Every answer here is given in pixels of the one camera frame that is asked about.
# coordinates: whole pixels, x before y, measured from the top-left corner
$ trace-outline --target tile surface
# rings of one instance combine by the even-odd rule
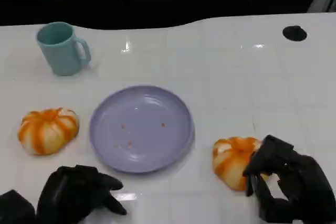
[[[233,135],[274,134],[312,155],[336,186],[336,14],[270,15],[200,20],[153,30],[102,31],[75,27],[91,49],[90,66],[54,76],[35,33],[40,25],[0,27],[0,194],[13,188],[37,205],[43,185],[61,165],[91,165],[119,178],[129,214],[94,211],[82,223],[263,223],[253,197],[230,191],[212,172],[212,145]],[[308,38],[282,36],[300,25]],[[108,95],[152,84],[180,96],[196,126],[189,153],[154,174],[131,175],[102,164],[91,148],[91,114]],[[32,157],[16,138],[31,110],[72,108],[78,137],[60,153]],[[283,197],[276,178],[271,192]]]

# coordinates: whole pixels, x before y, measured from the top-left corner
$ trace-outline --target plate rim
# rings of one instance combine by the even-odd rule
[[[172,95],[175,98],[177,98],[178,101],[186,109],[187,116],[188,116],[188,119],[189,119],[191,125],[190,125],[188,139],[186,140],[185,145],[181,148],[181,150],[179,151],[178,154],[174,155],[174,157],[172,159],[168,159],[168,161],[164,162],[163,164],[158,165],[158,166],[153,166],[153,168],[150,168],[150,169],[123,169],[123,168],[118,167],[117,165],[111,165],[111,164],[109,164],[109,162],[106,162],[105,158],[98,152],[98,150],[97,150],[97,148],[96,148],[96,146],[94,144],[94,140],[93,140],[93,138],[94,138],[93,137],[93,127],[94,127],[93,124],[94,124],[95,118],[98,115],[98,111],[100,110],[100,108],[102,106],[104,106],[104,104],[106,102],[108,102],[109,100],[111,100],[111,98],[115,97],[116,95],[118,95],[120,93],[126,92],[128,90],[132,90],[132,89],[137,89],[137,88],[158,89],[158,90],[167,92],[170,95]],[[175,163],[177,160],[179,160],[180,158],[182,158],[188,152],[188,150],[190,149],[190,147],[192,146],[192,144],[193,144],[193,142],[195,140],[195,124],[194,124],[193,116],[192,116],[191,111],[188,108],[188,106],[185,104],[185,102],[178,95],[176,95],[172,91],[167,90],[165,88],[161,88],[161,87],[155,86],[155,85],[134,85],[134,86],[129,86],[127,88],[123,88],[121,90],[118,90],[118,91],[112,93],[111,95],[107,96],[102,102],[99,103],[99,105],[95,108],[95,110],[94,110],[94,112],[93,112],[93,114],[91,115],[91,118],[90,118],[89,138],[90,138],[90,143],[92,145],[92,148],[94,149],[94,152],[96,153],[96,155],[98,155],[98,157],[102,160],[102,162],[105,165],[107,165],[107,166],[109,166],[109,167],[111,167],[111,168],[113,168],[115,170],[118,170],[120,172],[124,172],[124,173],[134,173],[134,174],[136,174],[136,173],[138,173],[138,174],[140,174],[140,173],[150,173],[150,172],[154,172],[156,170],[160,170],[160,169],[166,168],[167,166]]]

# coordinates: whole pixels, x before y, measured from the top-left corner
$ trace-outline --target tile grout line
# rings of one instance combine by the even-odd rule
[[[300,102],[297,100],[297,98],[294,95],[294,87],[293,87],[292,82],[290,81],[290,78],[289,78],[290,73],[288,73],[286,71],[283,60],[279,56],[276,48],[274,48],[274,50],[275,50],[277,61],[279,63],[279,68],[280,68],[281,75],[282,75],[282,77],[283,77],[283,79],[286,83],[287,89],[288,89],[289,99],[291,100],[291,103],[293,104],[293,110],[294,110],[296,116],[298,117],[298,123],[301,127],[301,132],[302,132],[302,136],[303,136],[303,140],[304,140],[304,146],[305,146],[304,151],[310,151],[311,147],[312,147],[310,135],[309,135],[309,132],[308,132],[307,125],[305,124],[305,121],[303,119],[301,110],[299,109],[300,108]]]

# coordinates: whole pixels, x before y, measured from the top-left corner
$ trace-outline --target mug handle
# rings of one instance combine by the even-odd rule
[[[84,48],[85,59],[81,59],[82,65],[86,66],[91,60],[91,53],[88,44],[85,40],[75,37],[75,41],[80,43]]]

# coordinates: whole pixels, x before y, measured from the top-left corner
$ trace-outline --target black knob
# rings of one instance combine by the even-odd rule
[[[282,30],[282,34],[292,41],[303,41],[307,37],[307,33],[300,26],[287,26]]]

